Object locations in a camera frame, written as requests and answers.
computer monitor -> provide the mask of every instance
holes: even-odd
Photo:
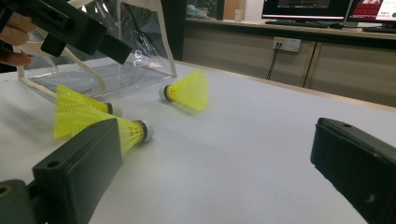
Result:
[[[349,0],[264,0],[262,19],[344,21]]]
[[[383,23],[396,27],[396,1],[353,0],[347,21]]]

black monitor bezel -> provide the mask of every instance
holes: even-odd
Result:
[[[356,5],[361,2],[361,0],[352,0],[352,4],[350,7],[350,10],[346,16],[346,21],[354,21],[354,22],[369,22],[369,23],[383,23],[383,24],[389,24],[389,25],[395,25],[396,21],[384,21],[384,20],[367,20],[365,18],[350,18],[354,11]]]
[[[278,0],[264,0],[262,19],[296,21],[344,21],[349,1],[331,0],[328,8],[277,7]]]

finger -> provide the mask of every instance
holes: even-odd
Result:
[[[24,31],[8,25],[6,25],[0,33],[0,40],[13,46],[22,45],[26,43],[28,39],[29,35]]]
[[[8,49],[0,48],[0,63],[23,66],[31,62],[29,55],[23,53],[16,53]]]
[[[21,14],[13,13],[11,18],[8,20],[8,25],[18,28],[26,33],[31,33],[36,28],[34,24],[32,24],[32,19],[29,17],[24,17]]]

yellow shuttlecock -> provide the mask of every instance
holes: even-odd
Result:
[[[121,154],[124,155],[135,144],[146,142],[154,134],[152,126],[146,120],[122,119],[102,111],[76,107],[70,112],[55,114],[54,137],[56,139],[70,139],[86,127],[105,119],[117,119],[120,131]]]
[[[205,109],[209,98],[206,77],[201,70],[161,88],[159,94],[165,101],[176,101],[198,111]]]
[[[118,106],[113,106],[111,103],[102,103],[92,98],[81,94],[77,91],[70,90],[66,86],[57,85],[55,106],[57,110],[68,111],[75,107],[92,107],[101,110],[107,114],[113,114],[116,116],[122,115],[122,110]]]

wall socket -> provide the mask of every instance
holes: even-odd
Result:
[[[274,39],[273,49],[276,48],[276,43],[282,44],[279,49],[298,52],[301,45],[301,39],[291,39],[276,36]]]

